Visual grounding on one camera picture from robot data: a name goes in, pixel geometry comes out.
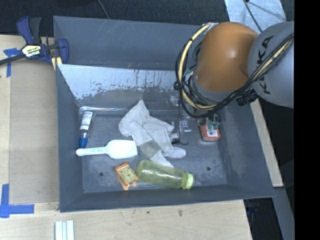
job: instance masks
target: blue cap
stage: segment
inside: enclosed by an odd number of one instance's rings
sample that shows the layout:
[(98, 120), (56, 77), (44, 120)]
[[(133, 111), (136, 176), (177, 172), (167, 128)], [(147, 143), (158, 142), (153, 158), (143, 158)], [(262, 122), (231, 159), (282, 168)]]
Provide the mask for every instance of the blue cap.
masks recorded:
[(80, 148), (80, 149), (84, 149), (85, 146), (87, 145), (87, 143), (88, 143), (88, 139), (87, 139), (87, 138), (84, 138), (84, 137), (81, 137), (81, 138), (79, 139), (79, 148)]

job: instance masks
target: blue tape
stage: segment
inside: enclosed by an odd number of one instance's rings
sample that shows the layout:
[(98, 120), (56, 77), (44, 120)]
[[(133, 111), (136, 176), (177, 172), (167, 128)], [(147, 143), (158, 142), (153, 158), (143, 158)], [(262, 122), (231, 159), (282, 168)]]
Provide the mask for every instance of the blue tape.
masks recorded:
[(34, 214), (34, 204), (9, 204), (9, 184), (2, 185), (0, 218), (9, 218), (11, 214)]
[[(5, 49), (3, 50), (3, 52), (5, 53), (5, 55), (7, 55), (8, 58), (10, 58), (11, 56), (22, 54), (22, 52), (17, 48)], [(6, 77), (8, 78), (10, 76), (11, 76), (11, 62), (8, 62), (6, 67)]]

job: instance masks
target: bin floor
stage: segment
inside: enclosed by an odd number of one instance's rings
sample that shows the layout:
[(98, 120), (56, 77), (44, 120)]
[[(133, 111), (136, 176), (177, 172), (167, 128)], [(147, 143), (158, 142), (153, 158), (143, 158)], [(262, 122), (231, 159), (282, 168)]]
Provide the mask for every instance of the bin floor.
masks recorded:
[[(132, 140), (131, 137), (123, 136), (119, 131), (119, 122), (122, 116), (97, 114), (92, 119), (92, 128), (89, 132), (88, 147), (103, 147), (111, 140)], [(159, 118), (160, 120), (171, 122), (177, 121), (177, 116), (172, 118)], [(189, 121), (191, 132), (187, 136), (187, 145), (176, 144), (186, 150), (183, 158), (167, 160), (175, 168), (193, 174), (195, 177), (193, 186), (213, 186), (227, 184), (225, 170), (219, 149), (219, 140), (205, 142), (201, 139), (201, 134), (197, 122)], [(126, 159), (112, 159), (107, 154), (83, 156), (82, 158), (82, 183), (85, 193), (123, 191), (122, 186), (116, 176), (115, 166), (128, 162), (135, 171), (141, 160), (147, 159), (138, 149), (138, 155)], [(166, 188), (158, 184), (139, 182), (136, 187), (130, 190), (160, 189)]]

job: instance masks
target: scoop handle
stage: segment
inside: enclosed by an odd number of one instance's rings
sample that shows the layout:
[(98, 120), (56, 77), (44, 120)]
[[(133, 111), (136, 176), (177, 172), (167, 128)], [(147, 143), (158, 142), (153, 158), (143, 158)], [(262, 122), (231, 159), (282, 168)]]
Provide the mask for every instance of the scoop handle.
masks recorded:
[(91, 147), (91, 148), (78, 148), (75, 151), (77, 156), (90, 156), (90, 155), (99, 155), (106, 154), (106, 147)]

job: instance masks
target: red object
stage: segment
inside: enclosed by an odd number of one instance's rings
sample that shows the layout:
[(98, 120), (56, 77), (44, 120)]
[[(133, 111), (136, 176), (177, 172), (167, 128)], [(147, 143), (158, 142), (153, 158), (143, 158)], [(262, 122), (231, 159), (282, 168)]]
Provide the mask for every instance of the red object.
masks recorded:
[(221, 134), (219, 129), (208, 129), (207, 124), (200, 126), (202, 139), (206, 142), (213, 142), (220, 139)]

